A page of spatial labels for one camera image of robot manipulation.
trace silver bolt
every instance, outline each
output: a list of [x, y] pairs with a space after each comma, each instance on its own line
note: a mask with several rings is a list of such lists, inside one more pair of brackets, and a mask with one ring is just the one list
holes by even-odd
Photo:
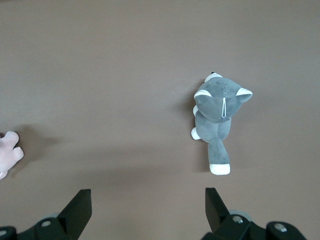
[[1, 236], [4, 236], [4, 235], [6, 235], [6, 234], [7, 234], [7, 230], [1, 230], [1, 231], [0, 231], [0, 237], [1, 237]]
[[43, 223], [41, 223], [41, 227], [47, 227], [47, 226], [49, 226], [51, 224], [51, 221], [44, 221]]
[[274, 228], [282, 233], [285, 233], [287, 231], [286, 227], [284, 225], [282, 225], [281, 223], [276, 223], [274, 225]]
[[237, 224], [242, 224], [244, 222], [240, 216], [233, 216], [232, 220]]

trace plush toy body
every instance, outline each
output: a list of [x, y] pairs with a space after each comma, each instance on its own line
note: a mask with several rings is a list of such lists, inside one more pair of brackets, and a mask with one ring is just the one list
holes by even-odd
[[15, 147], [18, 141], [19, 136], [14, 131], [8, 131], [4, 137], [0, 138], [0, 180], [24, 157], [21, 147]]
[[195, 140], [209, 143], [209, 166], [215, 175], [230, 173], [229, 156], [222, 140], [229, 134], [232, 116], [252, 95], [251, 91], [215, 72], [205, 79], [194, 95], [195, 128], [191, 135]]

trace black bracket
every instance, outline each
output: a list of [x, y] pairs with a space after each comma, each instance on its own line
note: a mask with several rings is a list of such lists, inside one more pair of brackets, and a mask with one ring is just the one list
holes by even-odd
[[0, 227], [0, 240], [77, 240], [91, 215], [91, 190], [83, 189], [57, 217], [42, 219], [19, 234], [13, 226]]
[[205, 189], [205, 214], [212, 232], [202, 240], [306, 240], [289, 223], [272, 221], [264, 229], [242, 215], [231, 215], [215, 188]]

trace gray plush toy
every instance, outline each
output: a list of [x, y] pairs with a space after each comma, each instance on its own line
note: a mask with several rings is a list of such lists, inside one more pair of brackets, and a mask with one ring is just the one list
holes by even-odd
[[209, 143], [210, 171], [215, 175], [230, 173], [228, 153], [222, 142], [230, 131], [231, 118], [253, 93], [239, 84], [212, 72], [194, 95], [195, 127], [193, 139]]

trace pink plush toy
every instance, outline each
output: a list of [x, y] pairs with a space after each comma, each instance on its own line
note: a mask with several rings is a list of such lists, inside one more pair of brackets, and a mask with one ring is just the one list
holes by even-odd
[[0, 138], [0, 180], [24, 157], [21, 147], [15, 147], [18, 141], [19, 136], [14, 131], [8, 131], [4, 137]]

